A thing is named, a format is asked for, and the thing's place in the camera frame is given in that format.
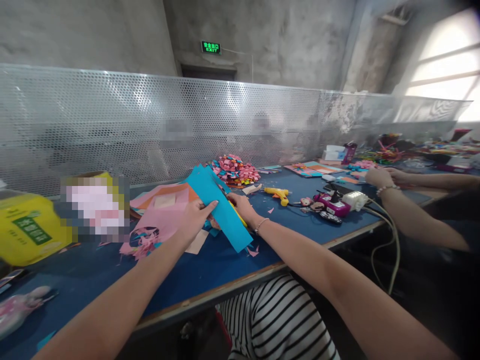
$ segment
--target yellow container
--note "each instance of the yellow container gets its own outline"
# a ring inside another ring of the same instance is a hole
[[[27,266],[72,242],[72,231],[61,226],[53,203],[21,191],[0,191],[0,258]]]

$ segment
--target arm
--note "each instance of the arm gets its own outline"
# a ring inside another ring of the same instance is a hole
[[[245,196],[229,195],[256,229],[264,219]],[[420,322],[363,274],[323,246],[273,221],[259,235],[335,307],[369,359],[456,359]]]
[[[216,205],[189,203],[179,230],[70,320],[34,359],[114,359]]]
[[[464,174],[411,174],[395,168],[385,168],[398,184],[411,184],[445,190],[478,190],[480,177]]]
[[[408,176],[414,175],[404,172],[402,172],[402,174]],[[430,175],[419,175],[420,178],[428,178],[429,176]],[[447,176],[467,179],[458,174],[447,174]],[[394,184],[391,173],[383,169],[370,169],[365,180],[377,188],[392,186]],[[407,198],[402,191],[389,187],[380,193],[380,197],[383,207],[388,211],[398,229],[407,237],[429,245],[465,252],[469,251],[467,242],[458,232],[446,223],[431,217],[420,206]]]

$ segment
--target white cable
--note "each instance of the white cable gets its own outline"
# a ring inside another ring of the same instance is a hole
[[[386,291],[389,295],[391,295],[391,294],[392,294],[392,290],[393,290],[393,288],[394,288],[395,278],[396,278],[396,276],[397,276],[397,272],[398,272],[399,266],[400,266],[400,241],[399,241],[399,232],[398,232],[398,230],[397,230],[397,226],[395,225],[395,223],[394,223],[392,217],[389,215],[389,213],[388,213],[383,207],[381,207],[376,201],[374,201],[374,200],[372,200],[372,199],[370,199],[370,200],[371,200],[372,203],[374,203],[375,205],[377,205],[377,206],[386,214],[386,216],[388,216],[389,220],[386,219],[382,214],[380,214],[380,213],[378,213],[378,212],[376,212],[376,211],[373,211],[373,210],[370,210],[370,209],[366,209],[366,210],[368,210],[370,213],[375,214],[375,215],[381,217],[383,220],[385,220],[386,223],[390,226],[390,228],[391,228],[391,230],[392,230],[392,232],[393,232],[393,237],[392,237],[392,240],[391,240],[390,242],[388,242],[388,243],[386,243],[386,244],[382,244],[382,245],[380,245],[380,246],[377,246],[377,247],[374,248],[373,251],[371,252],[371,258],[370,258],[370,260],[371,260],[371,266],[372,266],[373,272],[374,272],[374,274],[375,274],[375,276],[376,276],[376,278],[377,278],[377,280],[378,280],[378,282],[380,283],[380,286],[381,286],[382,288],[383,288],[383,285],[382,285],[382,283],[381,283],[381,281],[380,281],[380,278],[379,278],[378,275],[377,275],[377,272],[376,272],[375,266],[374,266],[374,255],[375,255],[375,252],[376,252],[378,249],[383,248],[383,247],[386,247],[386,246],[388,246],[388,245],[391,245],[393,242],[396,242],[396,259],[395,259],[395,265],[394,265],[394,267],[393,267],[393,272],[392,272],[392,274],[391,274],[390,284],[389,284],[388,289],[387,289],[387,291]]]
[[[230,49],[226,49],[224,47],[222,47],[221,49],[225,51],[229,51],[231,53],[235,53],[235,54],[248,55],[247,52],[233,51]],[[253,84],[254,83],[254,55],[253,54],[250,54],[250,55],[251,55],[251,83]]]

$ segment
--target workbench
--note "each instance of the workbench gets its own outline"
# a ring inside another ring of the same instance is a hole
[[[304,197],[311,198],[317,193],[316,190],[322,190],[326,185],[321,178],[303,178],[286,169],[281,173],[262,174],[259,182],[264,187],[288,189],[291,202],[298,202]],[[367,184],[346,183],[342,186],[365,192],[369,196],[375,193],[375,189]],[[132,189],[130,198],[153,187]],[[419,205],[426,205],[433,198],[446,193],[442,190],[429,191],[420,193],[404,190],[404,193]],[[351,212],[342,225],[334,225],[321,219],[318,214],[303,213],[299,208],[290,206],[282,207],[278,199],[263,191],[251,194],[249,198],[259,215],[295,230],[329,249],[358,239],[384,223],[362,210]],[[223,233],[220,233],[217,237],[209,235],[198,255],[184,253],[151,299],[132,337],[138,338],[173,322],[187,319],[198,311],[288,271],[278,255],[261,238],[254,236],[252,244],[255,248],[259,246],[258,256],[249,256],[245,251],[236,253]],[[53,331],[59,331],[135,266],[132,256],[121,258],[120,246],[120,243],[112,243],[98,247],[98,243],[83,242],[80,246],[54,254],[30,266],[32,274],[21,286],[2,294],[0,302],[14,294],[26,294],[43,285],[57,289],[58,296],[34,311],[21,328],[0,341],[0,358],[30,359],[36,353],[40,340]]]

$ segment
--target hand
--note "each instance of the hand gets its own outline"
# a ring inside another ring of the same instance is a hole
[[[390,173],[384,169],[371,167],[365,175],[365,181],[377,189],[392,186],[394,181]]]
[[[386,167],[384,169],[385,171],[388,171],[390,173],[391,178],[395,182],[395,184],[411,184],[412,180],[412,174],[397,170],[393,167]]]
[[[263,217],[258,215],[250,204],[248,197],[237,195],[233,192],[229,192],[226,196],[235,206],[235,209],[241,216],[241,218],[251,229],[255,229],[258,224],[263,220]]]
[[[189,241],[195,239],[218,203],[219,202],[215,200],[208,204],[208,206],[205,206],[199,198],[190,201],[185,207],[177,232]]]

